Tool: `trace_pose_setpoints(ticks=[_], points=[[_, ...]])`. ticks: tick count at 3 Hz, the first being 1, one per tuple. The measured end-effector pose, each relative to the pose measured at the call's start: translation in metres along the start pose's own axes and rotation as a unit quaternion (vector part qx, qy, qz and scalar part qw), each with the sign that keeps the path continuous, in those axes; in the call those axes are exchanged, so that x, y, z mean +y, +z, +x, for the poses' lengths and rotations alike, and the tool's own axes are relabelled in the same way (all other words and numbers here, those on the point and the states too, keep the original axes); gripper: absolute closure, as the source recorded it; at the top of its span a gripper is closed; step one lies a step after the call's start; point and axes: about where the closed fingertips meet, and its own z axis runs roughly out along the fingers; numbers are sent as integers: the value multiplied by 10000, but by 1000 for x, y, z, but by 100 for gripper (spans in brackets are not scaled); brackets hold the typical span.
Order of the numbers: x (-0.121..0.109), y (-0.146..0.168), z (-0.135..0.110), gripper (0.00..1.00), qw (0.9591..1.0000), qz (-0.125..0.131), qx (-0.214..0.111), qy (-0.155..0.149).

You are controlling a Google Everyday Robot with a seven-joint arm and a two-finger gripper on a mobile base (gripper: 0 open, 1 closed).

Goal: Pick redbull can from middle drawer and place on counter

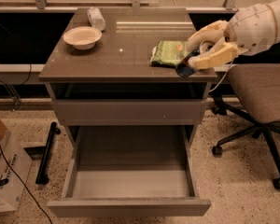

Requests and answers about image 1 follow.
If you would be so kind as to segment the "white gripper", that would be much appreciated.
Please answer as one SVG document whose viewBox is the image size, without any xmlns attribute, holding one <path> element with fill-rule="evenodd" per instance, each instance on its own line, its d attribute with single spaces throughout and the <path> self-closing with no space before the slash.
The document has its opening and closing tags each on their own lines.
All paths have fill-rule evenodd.
<svg viewBox="0 0 280 224">
<path fill-rule="evenodd" d="M 255 4 L 239 10 L 229 22 L 219 20 L 204 26 L 188 38 L 187 51 L 194 51 L 204 41 L 215 45 L 209 51 L 189 59 L 189 66 L 195 70 L 230 63 L 239 53 L 252 56 L 268 50 L 276 41 L 273 3 Z"/>
</svg>

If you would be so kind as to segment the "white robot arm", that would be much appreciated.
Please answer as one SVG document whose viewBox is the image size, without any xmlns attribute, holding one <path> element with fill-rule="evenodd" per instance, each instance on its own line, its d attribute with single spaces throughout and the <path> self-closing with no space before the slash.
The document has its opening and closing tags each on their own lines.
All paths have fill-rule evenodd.
<svg viewBox="0 0 280 224">
<path fill-rule="evenodd" d="M 202 42 L 213 43 L 209 51 L 188 60 L 195 70 L 232 62 L 239 55 L 252 56 L 280 43 L 280 0 L 255 4 L 237 11 L 229 21 L 214 21 L 188 38 L 187 51 Z"/>
</svg>

